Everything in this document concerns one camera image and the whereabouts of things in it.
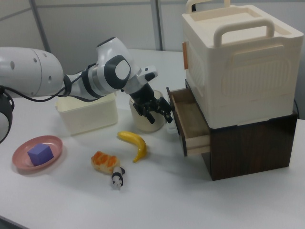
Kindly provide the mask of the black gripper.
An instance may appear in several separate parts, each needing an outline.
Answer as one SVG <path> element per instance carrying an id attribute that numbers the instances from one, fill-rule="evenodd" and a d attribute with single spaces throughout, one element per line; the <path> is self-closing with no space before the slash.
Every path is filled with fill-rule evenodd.
<path id="1" fill-rule="evenodd" d="M 154 90 L 147 83 L 140 90 L 130 94 L 134 101 L 133 106 L 139 115 L 145 116 L 151 124 L 154 124 L 155 118 L 151 112 L 161 114 L 167 123 L 171 123 L 171 105 L 161 96 L 155 97 Z"/>

